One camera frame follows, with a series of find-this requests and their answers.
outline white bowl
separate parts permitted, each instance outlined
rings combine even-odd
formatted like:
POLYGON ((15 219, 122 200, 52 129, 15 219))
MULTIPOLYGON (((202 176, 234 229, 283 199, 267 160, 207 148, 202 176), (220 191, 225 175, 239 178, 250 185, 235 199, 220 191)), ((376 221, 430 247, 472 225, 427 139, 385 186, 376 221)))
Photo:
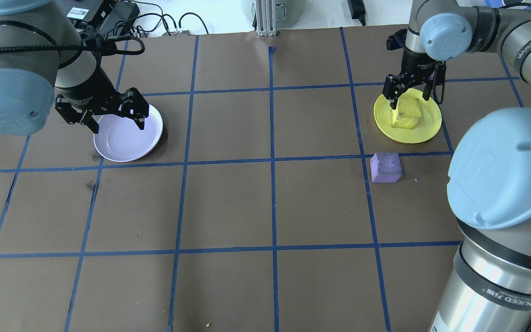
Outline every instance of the white bowl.
POLYGON ((102 157, 115 162, 127 162, 145 157, 157 145, 163 132, 163 119, 159 111, 149 105, 149 118, 145 130, 135 122, 116 115, 103 115, 100 131, 93 135, 93 145, 102 157))

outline yellow sponge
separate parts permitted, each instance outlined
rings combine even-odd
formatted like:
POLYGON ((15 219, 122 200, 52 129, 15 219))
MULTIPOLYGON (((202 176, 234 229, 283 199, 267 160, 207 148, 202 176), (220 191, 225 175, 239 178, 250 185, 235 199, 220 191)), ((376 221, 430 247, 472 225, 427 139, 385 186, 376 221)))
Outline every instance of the yellow sponge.
POLYGON ((392 127, 407 130, 415 129, 421 119, 421 105, 417 98, 401 97, 392 110, 392 127))

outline purple sponge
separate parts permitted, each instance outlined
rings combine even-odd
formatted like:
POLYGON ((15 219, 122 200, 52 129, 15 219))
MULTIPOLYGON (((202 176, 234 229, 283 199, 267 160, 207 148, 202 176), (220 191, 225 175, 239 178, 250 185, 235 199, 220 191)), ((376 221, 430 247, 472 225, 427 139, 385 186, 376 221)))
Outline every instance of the purple sponge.
POLYGON ((403 175, 398 153, 375 153, 370 166, 374 183, 395 183, 403 175))

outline grid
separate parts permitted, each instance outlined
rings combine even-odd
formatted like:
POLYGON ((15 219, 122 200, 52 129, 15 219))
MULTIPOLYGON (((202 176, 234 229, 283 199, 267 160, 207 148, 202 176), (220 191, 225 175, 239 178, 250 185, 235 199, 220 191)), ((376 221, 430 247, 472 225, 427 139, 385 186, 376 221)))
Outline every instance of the grid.
MULTIPOLYGON (((25 254, 0 254, 0 259, 2 258, 36 258, 36 257, 78 257, 78 266, 75 275, 74 286, 72 288, 72 295, 70 306, 67 314, 65 331, 67 332, 70 328, 72 311, 74 308, 74 303, 76 299, 76 294, 79 286, 80 275, 83 266, 84 257, 88 256, 133 256, 133 255, 164 255, 171 254, 174 257, 173 261, 173 274, 171 280, 171 299, 169 305, 169 319, 167 330, 171 331, 173 326, 174 311, 175 311, 175 294, 177 290, 177 272, 179 267, 179 256, 180 254, 202 254, 202 253, 217 253, 217 252, 271 252, 272 254, 272 268, 273 268, 273 304, 274 304, 274 331, 278 332, 280 330, 280 320, 279 320, 279 305, 278 305, 278 252, 285 250, 322 250, 322 249, 363 249, 369 248, 374 249, 375 258, 377 262, 377 272, 379 279, 379 287, 381 291, 382 307, 384 311, 384 321, 386 325, 386 330, 391 331, 390 326, 390 314, 387 304, 384 276, 382 269, 382 261, 380 248, 412 248, 412 247, 426 247, 426 246, 457 246, 460 244, 459 241, 444 241, 444 242, 380 242, 377 235, 376 225, 375 225, 375 214, 372 204, 371 188, 370 181, 368 176, 366 159, 371 158, 373 154, 365 153, 365 142, 362 139, 362 130, 360 128, 360 118, 358 114, 358 106, 356 105, 356 87, 359 86, 382 86, 383 82, 366 82, 366 83, 356 83, 354 82, 354 77, 352 75, 352 66, 350 63, 350 57, 348 54, 348 45, 346 43, 346 38, 343 28, 340 28, 343 51, 345 53, 345 63, 348 70, 349 84, 328 84, 328 85, 312 85, 312 86, 283 86, 276 87, 274 86, 274 69, 273 61, 276 48, 270 46, 268 48, 268 69, 269 69, 269 86, 267 88, 253 88, 253 89, 228 89, 228 90, 195 90, 195 80, 196 80, 196 64, 198 61, 198 45, 199 37, 195 38, 195 50, 194 50, 194 65, 192 69, 192 81, 189 91, 184 92, 165 92, 165 93, 147 93, 143 96, 164 96, 164 95, 189 95, 189 111, 188 111, 188 127, 186 133, 186 144, 185 144, 185 158, 183 162, 166 162, 166 163, 153 163, 153 164, 119 164, 119 165, 108 165, 104 163, 104 159, 99 160, 98 166, 82 166, 82 167, 68 167, 68 168, 23 168, 23 161, 28 150, 28 145, 30 144, 31 137, 28 137, 25 141, 23 152, 19 160, 18 166, 15 169, 1 169, 0 173, 13 173, 13 182, 9 189, 9 194, 6 199, 6 203, 2 210, 0 218, 0 231, 6 219, 6 213, 9 207, 9 202, 12 199, 14 187, 17 182, 18 175, 22 172, 80 172, 87 170, 97 170, 97 177, 95 180, 95 185, 93 193, 91 196, 91 203, 87 216, 86 229, 84 230, 83 242, 80 252, 49 252, 49 253, 25 253, 25 254), (350 88, 350 94, 352 97, 352 107, 354 109, 354 126, 356 127, 356 133, 358 136, 358 146, 360 149, 360 154, 354 155, 328 155, 328 156, 313 156, 313 157, 276 157, 275 148, 276 143, 274 142, 274 109, 276 107, 276 101, 274 100, 274 92, 277 90, 299 90, 299 89, 324 89, 324 88, 350 88), (209 94, 209 93, 232 93, 232 92, 258 92, 258 91, 268 91, 270 97, 270 158, 256 158, 256 159, 241 159, 241 160, 201 160, 201 161, 191 161, 189 160, 189 149, 190 149, 190 135, 192 129, 192 112, 194 109, 194 96, 200 94, 209 94), (362 176, 363 184, 366 189, 366 199, 368 205, 369 217, 371 219, 372 227, 372 243, 354 243, 354 244, 314 244, 314 245, 278 245, 277 243, 277 225, 276 225, 276 163, 282 161, 293 161, 293 160, 341 160, 341 159, 354 159, 361 160, 362 162, 362 176), (181 248, 181 233, 183 228, 183 212, 184 212, 184 201, 186 195, 186 180, 188 174, 188 166, 197 166, 197 165, 212 165, 212 164, 239 164, 239 163, 269 163, 271 165, 271 200, 272 200, 272 209, 271 209, 271 226, 272 226, 272 244, 271 246, 247 246, 247 247, 232 247, 232 248, 203 248, 203 249, 183 249, 181 248), (137 167, 161 167, 161 166, 183 166, 183 184, 181 187, 181 197, 179 202, 179 217, 177 219, 177 238, 174 250, 133 250, 133 251, 106 251, 106 252, 87 252, 86 244, 89 235, 89 229, 91 226, 91 219, 93 217, 95 199, 97 196, 97 189, 100 184, 100 179, 102 172, 107 169, 113 168, 137 168, 137 167)), ((118 81, 116 83, 117 89, 120 88, 120 82, 122 80, 122 73, 124 70, 124 62, 126 55, 122 58, 122 63, 120 66, 120 72, 118 74, 118 81)), ((510 82, 514 94, 517 98, 519 105, 523 107, 523 102, 516 88, 514 82, 518 81, 520 78, 514 77, 510 74, 510 71, 507 68, 507 65, 501 57, 501 62, 506 71, 506 77, 493 77, 493 78, 458 78, 447 80, 447 82, 481 82, 481 81, 508 81, 510 82)), ((454 149, 450 141, 446 120, 442 120, 442 127, 444 130, 445 139, 447 141, 448 151, 436 151, 430 153, 400 153, 400 157, 423 157, 423 156, 447 156, 452 155, 454 149)))

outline light blue joint cover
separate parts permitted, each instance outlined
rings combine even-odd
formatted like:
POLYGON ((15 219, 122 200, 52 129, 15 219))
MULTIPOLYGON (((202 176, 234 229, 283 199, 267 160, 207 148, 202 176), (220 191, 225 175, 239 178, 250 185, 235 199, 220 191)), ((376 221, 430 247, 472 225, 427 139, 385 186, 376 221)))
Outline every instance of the light blue joint cover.
POLYGON ((450 164, 448 201, 478 229, 503 229, 531 218, 531 109, 508 108, 478 121, 450 164))
POLYGON ((31 11, 42 7, 52 0, 0 0, 0 16, 31 11))
POLYGON ((53 87, 44 77, 0 69, 0 134, 27 136, 41 130, 53 100, 53 87))
POLYGON ((456 13, 439 13, 428 19, 419 32, 425 52, 438 61, 462 55, 472 42, 472 27, 456 13))

